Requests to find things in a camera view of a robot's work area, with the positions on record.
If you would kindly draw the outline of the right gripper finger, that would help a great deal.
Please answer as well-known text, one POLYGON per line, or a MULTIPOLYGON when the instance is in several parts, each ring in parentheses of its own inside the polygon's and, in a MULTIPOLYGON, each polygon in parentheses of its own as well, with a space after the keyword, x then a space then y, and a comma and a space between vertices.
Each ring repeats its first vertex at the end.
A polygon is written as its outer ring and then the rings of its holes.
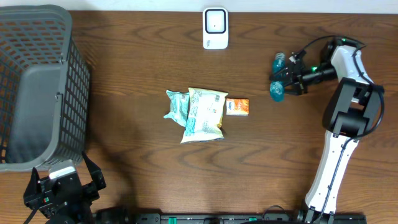
POLYGON ((281 68, 278 72, 270 75, 272 82, 290 82, 292 80, 292 69, 290 67, 281 68))
POLYGON ((303 90, 300 87, 293 86, 292 88, 284 87, 284 93, 288 95, 299 96, 303 94, 303 90))

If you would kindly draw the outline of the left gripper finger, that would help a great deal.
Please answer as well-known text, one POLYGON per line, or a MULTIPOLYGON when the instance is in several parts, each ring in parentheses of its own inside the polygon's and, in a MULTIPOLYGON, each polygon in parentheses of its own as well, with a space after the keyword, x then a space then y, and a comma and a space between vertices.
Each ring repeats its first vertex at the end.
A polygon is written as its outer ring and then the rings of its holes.
POLYGON ((88 158, 85 152, 82 152, 82 156, 96 188, 98 190, 106 188, 106 182, 102 170, 92 160, 88 158))
POLYGON ((37 169, 33 167, 30 181, 23 195, 24 202, 31 202, 38 198, 38 196, 40 195, 39 180, 40 180, 39 173, 37 169))

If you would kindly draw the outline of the blue mouthwash bottle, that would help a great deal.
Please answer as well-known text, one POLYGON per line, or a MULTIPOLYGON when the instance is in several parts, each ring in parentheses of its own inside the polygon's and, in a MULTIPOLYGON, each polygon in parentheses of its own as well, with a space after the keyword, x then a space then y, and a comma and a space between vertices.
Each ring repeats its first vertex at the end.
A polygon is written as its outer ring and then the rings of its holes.
POLYGON ((272 64, 272 74, 273 78, 276 80, 271 81, 270 85, 270 96, 276 102, 281 102, 284 100, 284 83, 281 81, 283 70, 285 67, 285 54, 278 52, 275 55, 275 59, 272 64))

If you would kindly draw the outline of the orange tissue pack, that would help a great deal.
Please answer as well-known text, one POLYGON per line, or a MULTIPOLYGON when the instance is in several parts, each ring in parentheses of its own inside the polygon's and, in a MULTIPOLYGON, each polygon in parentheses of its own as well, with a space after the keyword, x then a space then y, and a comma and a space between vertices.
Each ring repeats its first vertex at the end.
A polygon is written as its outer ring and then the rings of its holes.
POLYGON ((249 114, 249 100, 227 98, 226 114, 230 116, 247 116, 249 114))

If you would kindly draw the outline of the cream snack bag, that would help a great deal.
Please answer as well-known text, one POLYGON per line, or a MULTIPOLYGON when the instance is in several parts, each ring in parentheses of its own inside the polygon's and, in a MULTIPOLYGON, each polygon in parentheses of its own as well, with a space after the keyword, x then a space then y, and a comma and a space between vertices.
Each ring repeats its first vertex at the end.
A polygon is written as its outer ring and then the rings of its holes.
POLYGON ((189 89, 190 104, 181 144, 224 139, 221 131, 227 92, 189 89))

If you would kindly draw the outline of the teal snack packet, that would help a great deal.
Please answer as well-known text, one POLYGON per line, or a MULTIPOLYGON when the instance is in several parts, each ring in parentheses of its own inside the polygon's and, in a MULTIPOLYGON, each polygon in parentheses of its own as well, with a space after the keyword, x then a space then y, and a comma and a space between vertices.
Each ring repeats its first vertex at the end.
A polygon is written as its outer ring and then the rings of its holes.
POLYGON ((172 119, 177 124, 185 127, 188 118, 189 93, 181 93, 177 91, 166 91, 170 99, 170 111, 164 115, 164 119, 172 119))

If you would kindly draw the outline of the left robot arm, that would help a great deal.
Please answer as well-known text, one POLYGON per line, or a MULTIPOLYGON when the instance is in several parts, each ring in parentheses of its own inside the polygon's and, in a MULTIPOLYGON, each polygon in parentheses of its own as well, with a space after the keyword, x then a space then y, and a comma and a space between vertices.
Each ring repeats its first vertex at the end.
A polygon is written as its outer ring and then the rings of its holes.
POLYGON ((23 194, 24 205, 32 211, 24 221, 30 223, 41 212, 48 223, 94 223, 92 202, 99 199, 99 191, 106 187, 102 170, 85 152, 82 158, 91 176, 91 182, 83 185, 73 161, 54 165, 49 175, 40 178, 34 167, 23 194))

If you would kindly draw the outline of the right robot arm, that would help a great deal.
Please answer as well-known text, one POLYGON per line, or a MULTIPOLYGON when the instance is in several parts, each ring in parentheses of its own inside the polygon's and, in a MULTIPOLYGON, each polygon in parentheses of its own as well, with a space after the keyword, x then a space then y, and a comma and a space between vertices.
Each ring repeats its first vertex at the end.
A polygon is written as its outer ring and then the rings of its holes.
POLYGON ((294 215, 263 213, 263 222, 273 223, 366 223, 365 215, 338 214, 336 202, 341 182, 359 141, 374 132, 384 112, 384 88, 375 84, 361 61, 365 44, 347 36, 327 35, 320 63, 304 64, 306 49, 290 58, 278 52, 272 65, 270 95, 281 102, 285 95, 303 95, 310 85, 337 80, 338 86, 322 118, 325 143, 320 164, 303 207, 294 215))

